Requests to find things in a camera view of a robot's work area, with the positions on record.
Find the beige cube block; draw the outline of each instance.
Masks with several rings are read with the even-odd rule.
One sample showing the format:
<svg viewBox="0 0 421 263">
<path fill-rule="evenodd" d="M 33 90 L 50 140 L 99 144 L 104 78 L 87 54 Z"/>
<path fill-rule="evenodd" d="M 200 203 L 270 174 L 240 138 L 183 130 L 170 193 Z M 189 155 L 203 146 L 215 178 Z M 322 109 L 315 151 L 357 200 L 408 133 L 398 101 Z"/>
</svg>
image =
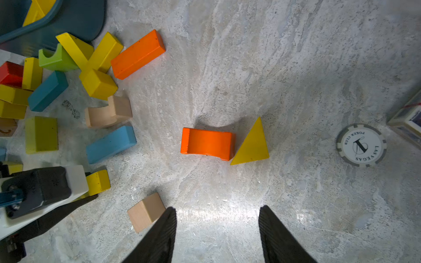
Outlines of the beige cube block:
<svg viewBox="0 0 421 263">
<path fill-rule="evenodd" d="M 165 207 L 159 194 L 154 193 L 135 204 L 127 213 L 129 214 L 134 230 L 136 233 L 139 233 L 155 222 L 164 211 Z"/>
</svg>

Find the red block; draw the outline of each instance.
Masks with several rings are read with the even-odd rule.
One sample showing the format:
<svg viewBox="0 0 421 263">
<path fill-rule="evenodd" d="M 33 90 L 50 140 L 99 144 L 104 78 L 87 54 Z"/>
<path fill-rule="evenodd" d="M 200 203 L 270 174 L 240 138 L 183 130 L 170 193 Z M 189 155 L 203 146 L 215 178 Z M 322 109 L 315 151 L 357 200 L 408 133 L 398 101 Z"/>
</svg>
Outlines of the red block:
<svg viewBox="0 0 421 263">
<path fill-rule="evenodd" d="M 21 88 L 23 75 L 24 66 L 9 61 L 0 66 L 0 84 Z"/>
</svg>

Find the cross-shaped yellow blocks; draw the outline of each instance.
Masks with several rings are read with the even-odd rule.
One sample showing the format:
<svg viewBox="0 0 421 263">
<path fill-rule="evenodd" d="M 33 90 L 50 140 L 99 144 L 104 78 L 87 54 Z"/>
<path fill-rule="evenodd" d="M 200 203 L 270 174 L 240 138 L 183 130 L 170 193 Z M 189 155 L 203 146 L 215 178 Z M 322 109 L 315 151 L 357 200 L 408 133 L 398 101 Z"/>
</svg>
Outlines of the cross-shaped yellow blocks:
<svg viewBox="0 0 421 263">
<path fill-rule="evenodd" d="M 89 96 L 107 100 L 114 95 L 118 87 L 107 71 L 111 67 L 111 60 L 123 49 L 117 38 L 107 32 L 95 50 L 69 33 L 56 38 L 81 69 L 79 78 Z"/>
</svg>

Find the wooden block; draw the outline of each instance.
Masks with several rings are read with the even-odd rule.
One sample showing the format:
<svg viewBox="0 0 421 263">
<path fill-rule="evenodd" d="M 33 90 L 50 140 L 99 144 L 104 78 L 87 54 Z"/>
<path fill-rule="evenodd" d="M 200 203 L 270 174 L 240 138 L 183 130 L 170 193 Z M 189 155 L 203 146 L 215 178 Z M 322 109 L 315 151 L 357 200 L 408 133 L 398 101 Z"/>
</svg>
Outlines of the wooden block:
<svg viewBox="0 0 421 263">
<path fill-rule="evenodd" d="M 203 154 L 229 161 L 234 156 L 235 133 L 183 128 L 182 154 Z"/>
<path fill-rule="evenodd" d="M 254 123 L 231 165 L 237 165 L 245 162 L 254 162 L 269 158 L 266 138 L 264 136 L 262 120 L 259 117 Z"/>
<path fill-rule="evenodd" d="M 12 173 L 18 173 L 24 170 L 24 165 L 17 162 L 3 162 L 3 165 L 7 165 L 9 169 L 9 175 Z"/>
<path fill-rule="evenodd" d="M 6 160 L 6 148 L 0 147 L 0 162 Z"/>
<path fill-rule="evenodd" d="M 25 120 L 26 153 L 35 154 L 44 151 L 57 151 L 57 119 L 34 116 Z"/>
<path fill-rule="evenodd" d="M 123 80 L 164 52 L 165 46 L 161 35 L 156 30 L 152 30 L 111 60 L 114 76 Z"/>
<path fill-rule="evenodd" d="M 44 69 L 67 72 L 79 68 L 60 43 L 57 44 L 56 52 L 40 49 L 38 58 L 40 67 Z"/>
<path fill-rule="evenodd" d="M 56 38 L 77 66 L 83 71 L 92 56 L 93 46 L 69 33 L 63 33 L 56 36 Z"/>
<path fill-rule="evenodd" d="M 82 80 L 82 85 L 90 97 L 101 100 L 107 100 L 108 97 L 112 96 L 118 90 L 117 85 L 110 75 L 95 69 L 90 70 Z"/>
<path fill-rule="evenodd" d="M 25 59 L 22 89 L 34 91 L 43 81 L 43 68 L 37 58 Z"/>
<path fill-rule="evenodd" d="M 0 118 L 0 137 L 11 137 L 17 127 L 14 119 Z"/>
<path fill-rule="evenodd" d="M 22 87 L 24 66 L 6 61 L 0 66 L 0 84 Z"/>
<path fill-rule="evenodd" d="M 86 177 L 89 196 L 99 194 L 111 188 L 107 170 L 101 170 Z"/>
<path fill-rule="evenodd" d="M 164 212 L 165 206 L 158 193 L 154 193 L 145 199 L 142 199 L 139 203 L 135 204 L 127 211 L 136 233 L 139 233 L 146 227 L 150 226 Z"/>
<path fill-rule="evenodd" d="M 26 106 L 0 100 L 0 117 L 9 119 L 25 119 Z"/>
<path fill-rule="evenodd" d="M 101 162 L 136 144 L 133 127 L 122 126 L 86 147 L 88 163 Z"/>
<path fill-rule="evenodd" d="M 107 73 L 111 67 L 111 60 L 120 54 L 123 45 L 112 34 L 107 32 L 104 38 L 99 43 L 98 47 L 93 52 L 91 58 L 86 64 L 86 68 L 82 70 L 79 75 L 80 80 L 84 81 L 91 69 L 98 70 L 102 73 Z"/>
<path fill-rule="evenodd" d="M 41 18 L 43 18 L 43 16 L 41 16 L 40 10 L 38 9 L 37 5 L 34 2 L 32 2 L 22 26 L 24 27 L 29 24 L 32 24 L 40 20 Z"/>
<path fill-rule="evenodd" d="M 56 0 L 32 0 L 32 3 L 38 8 L 38 12 L 41 17 L 44 17 L 53 8 Z"/>
<path fill-rule="evenodd" d="M 0 100 L 8 103 L 29 106 L 28 98 L 31 94 L 32 91 L 29 90 L 13 88 L 0 84 Z"/>
<path fill-rule="evenodd" d="M 67 87 L 66 75 L 61 71 L 54 71 L 28 98 L 29 108 L 33 112 L 42 112 Z"/>
<path fill-rule="evenodd" d="M 108 98 L 108 106 L 86 108 L 85 120 L 88 128 L 107 128 L 132 117 L 130 100 L 117 96 Z"/>
</svg>

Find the yellow block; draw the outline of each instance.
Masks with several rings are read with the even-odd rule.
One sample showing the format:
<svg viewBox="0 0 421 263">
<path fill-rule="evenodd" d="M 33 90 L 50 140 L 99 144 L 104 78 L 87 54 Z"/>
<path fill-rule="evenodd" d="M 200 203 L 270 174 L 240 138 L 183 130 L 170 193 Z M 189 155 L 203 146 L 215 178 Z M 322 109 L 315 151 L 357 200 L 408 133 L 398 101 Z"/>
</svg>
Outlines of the yellow block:
<svg viewBox="0 0 421 263">
<path fill-rule="evenodd" d="M 43 18 L 43 16 L 41 16 L 38 7 L 36 6 L 36 4 L 34 4 L 34 2 L 32 2 L 31 6 L 29 7 L 28 14 L 25 17 L 24 24 L 22 26 L 24 27 L 29 24 L 32 24 L 35 21 L 40 20 L 41 18 Z"/>
<path fill-rule="evenodd" d="M 17 162 L 2 162 L 4 165 L 7 165 L 9 168 L 9 174 L 21 172 L 24 170 L 24 165 Z"/>
<path fill-rule="evenodd" d="M 71 58 L 75 61 L 77 66 L 83 71 L 91 58 L 93 53 L 93 46 L 80 40 L 79 38 L 69 34 L 63 33 L 56 36 L 57 40 L 69 53 Z"/>
<path fill-rule="evenodd" d="M 111 188 L 107 170 L 101 170 L 86 177 L 89 196 L 99 194 Z"/>
<path fill-rule="evenodd" d="M 46 16 L 50 12 L 55 2 L 56 0 L 32 0 L 32 3 L 38 8 L 41 17 Z"/>
<path fill-rule="evenodd" d="M 32 91 L 13 88 L 10 86 L 0 84 L 0 100 L 12 104 L 29 106 L 28 98 Z"/>
<path fill-rule="evenodd" d="M 94 69 L 88 72 L 82 84 L 89 96 L 105 101 L 118 89 L 111 76 Z"/>
<path fill-rule="evenodd" d="M 85 70 L 79 75 L 80 80 L 83 81 L 91 69 L 106 73 L 111 67 L 111 60 L 118 56 L 122 49 L 120 41 L 107 32 L 88 60 Z"/>
<path fill-rule="evenodd" d="M 8 119 L 25 119 L 26 106 L 0 100 L 0 117 Z"/>
<path fill-rule="evenodd" d="M 43 81 L 43 68 L 37 58 L 25 59 L 22 88 L 34 91 Z"/>
<path fill-rule="evenodd" d="M 34 116 L 25 120 L 26 153 L 57 151 L 57 119 Z"/>
<path fill-rule="evenodd" d="M 269 152 L 267 151 L 262 120 L 259 117 L 240 146 L 237 154 L 232 159 L 231 165 L 254 162 L 267 158 L 269 158 Z"/>
</svg>

